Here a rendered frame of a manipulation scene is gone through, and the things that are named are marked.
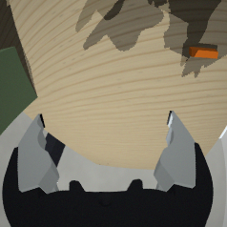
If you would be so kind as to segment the orange rod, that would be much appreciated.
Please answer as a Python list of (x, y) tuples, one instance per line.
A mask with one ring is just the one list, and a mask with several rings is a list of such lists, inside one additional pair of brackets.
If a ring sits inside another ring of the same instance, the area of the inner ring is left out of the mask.
[(209, 48), (189, 47), (189, 54), (191, 57), (206, 57), (217, 59), (218, 51)]

